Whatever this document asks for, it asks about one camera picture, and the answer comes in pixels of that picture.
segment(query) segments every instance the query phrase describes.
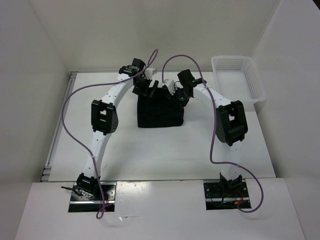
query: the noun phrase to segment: white panel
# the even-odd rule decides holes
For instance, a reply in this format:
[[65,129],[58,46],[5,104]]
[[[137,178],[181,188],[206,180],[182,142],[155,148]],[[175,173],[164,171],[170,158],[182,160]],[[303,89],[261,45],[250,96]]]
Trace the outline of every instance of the white panel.
[[320,11],[282,0],[254,52],[268,99],[257,105],[272,163],[308,240],[319,239]]
[[[278,0],[30,0],[69,70],[117,70],[159,48],[156,66],[189,54],[251,56]],[[194,65],[177,59],[171,69]]]
[[[70,192],[61,185],[34,183],[16,240],[304,240],[284,179],[261,179],[265,198],[255,213],[206,210],[203,181],[119,182],[115,212],[68,213]],[[260,190],[247,180],[251,204]]]
[[[178,80],[178,72],[166,72],[165,77]],[[117,73],[78,73],[73,89],[89,84],[111,83]],[[208,84],[215,87],[212,72],[204,72]],[[161,74],[154,76],[161,80]],[[85,89],[70,100],[65,116],[69,130],[90,146],[91,102],[103,97],[111,86]],[[137,98],[129,90],[117,108],[119,126],[112,134],[102,161],[101,179],[106,181],[218,179],[221,165],[209,160],[213,134],[213,112],[203,103],[191,99],[185,108],[180,127],[138,128]],[[248,133],[240,149],[241,160],[260,178],[274,178],[273,170],[258,117],[249,104],[246,108]],[[56,151],[51,158],[50,181],[75,181],[83,170],[88,153],[62,130]],[[213,158],[225,160],[223,144],[216,138]],[[251,178],[241,171],[244,178]]]
[[1,239],[15,238],[39,181],[68,73],[27,0],[0,1]]

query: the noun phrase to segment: laundry basket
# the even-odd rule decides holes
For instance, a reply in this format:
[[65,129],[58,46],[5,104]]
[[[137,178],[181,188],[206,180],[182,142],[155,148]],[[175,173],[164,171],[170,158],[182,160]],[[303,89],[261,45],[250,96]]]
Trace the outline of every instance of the laundry basket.
[[267,99],[254,60],[248,56],[211,59],[218,92],[230,100],[256,103]]

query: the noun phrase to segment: white wall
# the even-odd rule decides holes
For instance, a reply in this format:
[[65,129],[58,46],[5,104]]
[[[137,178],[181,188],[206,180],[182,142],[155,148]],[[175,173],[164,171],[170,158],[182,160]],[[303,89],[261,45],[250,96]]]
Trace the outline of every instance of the white wall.
[[[278,0],[30,0],[70,71],[118,70],[159,48],[157,68],[189,54],[249,55]],[[191,67],[176,59],[169,69]]]
[[15,238],[39,181],[68,72],[28,0],[0,1],[0,233]]
[[267,93],[256,106],[272,163],[307,240],[320,238],[320,11],[282,0],[253,58]]

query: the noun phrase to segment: white plastic basket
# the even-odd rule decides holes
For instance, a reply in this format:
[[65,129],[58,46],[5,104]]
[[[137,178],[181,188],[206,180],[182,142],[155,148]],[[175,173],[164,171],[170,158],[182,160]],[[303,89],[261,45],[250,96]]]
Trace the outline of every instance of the white plastic basket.
[[256,64],[248,56],[214,56],[211,59],[218,92],[230,100],[256,103],[267,99]]

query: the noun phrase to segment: white table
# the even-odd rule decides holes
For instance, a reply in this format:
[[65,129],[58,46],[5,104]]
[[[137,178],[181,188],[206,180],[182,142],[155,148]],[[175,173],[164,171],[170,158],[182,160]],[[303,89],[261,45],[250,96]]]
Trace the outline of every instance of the white table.
[[[204,78],[215,88],[213,74]],[[166,78],[177,79],[177,72],[167,72]],[[72,87],[114,82],[116,72],[78,73]],[[153,79],[161,81],[158,73]],[[87,146],[92,140],[91,102],[99,100],[110,86],[93,87],[76,93],[70,100],[65,122],[69,130]],[[150,181],[218,179],[220,165],[209,161],[213,132],[213,113],[201,102],[191,99],[185,108],[184,124],[169,128],[137,127],[138,96],[128,91],[117,113],[119,126],[109,140],[102,161],[103,181]],[[262,130],[253,105],[246,105],[248,133],[241,147],[242,165],[258,178],[275,178]],[[88,153],[64,130],[58,132],[49,159],[52,166],[49,181],[75,181],[81,173]],[[216,138],[213,158],[225,161],[222,143]],[[244,178],[251,176],[242,172]]]
[[[261,179],[254,213],[206,210],[202,180],[118,182],[115,212],[68,213],[71,182],[34,183],[15,240],[304,240],[282,178]],[[260,190],[247,179],[252,207]]]

